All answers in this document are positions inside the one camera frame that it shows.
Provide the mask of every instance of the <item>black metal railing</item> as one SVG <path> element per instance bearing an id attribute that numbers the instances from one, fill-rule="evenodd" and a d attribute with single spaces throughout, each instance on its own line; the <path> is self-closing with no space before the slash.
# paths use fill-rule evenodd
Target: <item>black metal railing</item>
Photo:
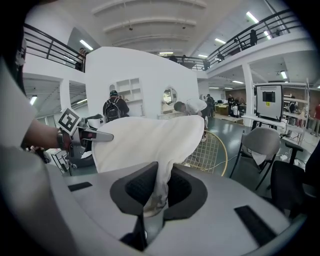
<path id="1" fill-rule="evenodd" d="M 187 57 L 187 56 L 164 56 L 164 58 L 176 62 L 190 70 L 204 71 L 210 68 L 210 62 L 203 58 Z"/>
<path id="2" fill-rule="evenodd" d="M 24 24 L 26 52 L 85 72 L 86 55 L 72 49 L 51 35 Z"/>
<path id="3" fill-rule="evenodd" d="M 287 9 L 279 11 L 232 37 L 225 44 L 212 52 L 207 57 L 207 60 L 212 66 L 224 61 L 225 58 L 256 45 L 259 41 L 268 40 L 268 37 L 272 40 L 274 37 L 290 33 L 292 30 L 300 27 L 302 27 L 301 23 L 291 10 Z M 255 31 L 256 38 L 251 34 L 252 30 Z"/>

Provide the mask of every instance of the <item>black backpack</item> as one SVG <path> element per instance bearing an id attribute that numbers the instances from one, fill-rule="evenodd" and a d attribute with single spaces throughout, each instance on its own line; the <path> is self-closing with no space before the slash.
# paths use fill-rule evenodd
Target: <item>black backpack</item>
<path id="1" fill-rule="evenodd" d="M 116 98 L 114 102 L 111 102 L 110 99 L 107 100 L 104 113 L 104 119 L 106 123 L 122 117 L 121 111 L 117 106 L 118 101 L 119 98 Z"/>

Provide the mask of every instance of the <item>gray chair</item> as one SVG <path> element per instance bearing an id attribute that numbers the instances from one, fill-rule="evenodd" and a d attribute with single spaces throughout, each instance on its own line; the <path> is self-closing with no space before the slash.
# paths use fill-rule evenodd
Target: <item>gray chair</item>
<path id="1" fill-rule="evenodd" d="M 236 161 L 233 166 L 232 172 L 230 174 L 230 178 L 232 177 L 232 174 L 235 171 L 240 155 L 242 157 L 253 158 L 251 151 L 254 151 L 262 155 L 266 155 L 264 162 L 258 166 L 258 168 L 260 169 L 259 174 L 265 169 L 268 163 L 269 167 L 266 170 L 259 184 L 256 186 L 255 190 L 257 190 L 266 178 L 279 149 L 280 138 L 278 132 L 275 129 L 268 127 L 258 127 L 253 129 L 248 134 L 243 133 L 239 152 L 236 157 Z"/>

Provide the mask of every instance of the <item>ceiling light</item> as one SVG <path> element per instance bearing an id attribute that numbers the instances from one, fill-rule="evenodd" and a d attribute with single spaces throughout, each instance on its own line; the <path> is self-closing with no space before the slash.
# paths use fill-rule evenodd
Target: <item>ceiling light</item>
<path id="1" fill-rule="evenodd" d="M 237 81 L 237 80 L 233 80 L 232 81 L 233 83 L 237 83 L 237 84 L 243 84 L 244 82 L 240 82 L 240 81 Z"/>
<path id="2" fill-rule="evenodd" d="M 83 99 L 83 100 L 78 101 L 77 104 L 80 104 L 80 103 L 86 102 L 86 101 L 87 101 L 87 99 L 85 98 L 85 99 Z"/>
<path id="3" fill-rule="evenodd" d="M 87 47 L 90 51 L 93 50 L 93 48 L 89 44 L 87 44 L 85 41 L 80 40 L 80 43 L 83 44 L 85 47 Z"/>
<path id="4" fill-rule="evenodd" d="M 225 43 L 226 43 L 225 41 L 222 41 L 222 40 L 219 39 L 219 38 L 216 38 L 216 39 L 214 39 L 214 40 L 216 40 L 217 42 L 220 42 L 220 43 L 222 43 L 222 44 L 225 44 Z"/>
<path id="5" fill-rule="evenodd" d="M 72 62 L 74 62 L 74 60 L 72 59 L 72 58 L 69 58 L 69 57 L 67 57 L 67 56 L 63 56 L 63 57 L 65 57 L 67 60 L 69 60 L 69 61 L 72 61 Z"/>
<path id="6" fill-rule="evenodd" d="M 251 20 L 253 20 L 254 23 L 256 23 L 256 24 L 259 23 L 259 20 L 257 20 L 256 17 L 253 16 L 253 15 L 250 13 L 250 11 L 248 11 L 248 12 L 246 13 L 246 15 L 248 15 L 248 17 L 249 17 Z"/>
<path id="7" fill-rule="evenodd" d="M 33 105 L 35 103 L 36 99 L 37 99 L 37 96 L 33 95 L 31 100 L 30 100 L 30 104 Z"/>
<path id="8" fill-rule="evenodd" d="M 283 79 L 287 79 L 286 71 L 281 71 L 281 75 Z"/>
<path id="9" fill-rule="evenodd" d="M 266 38 L 268 38 L 269 40 L 271 39 L 271 36 L 269 35 L 268 31 L 264 31 L 263 33 L 266 35 Z"/>

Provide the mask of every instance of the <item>round mirror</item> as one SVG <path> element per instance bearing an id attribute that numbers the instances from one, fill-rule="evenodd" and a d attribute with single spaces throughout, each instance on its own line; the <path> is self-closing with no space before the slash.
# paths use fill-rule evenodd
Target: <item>round mirror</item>
<path id="1" fill-rule="evenodd" d="M 169 105 L 172 106 L 173 104 L 175 104 L 177 102 L 177 92 L 175 89 L 168 87 L 167 89 L 165 89 L 164 93 L 163 93 L 163 101 Z"/>

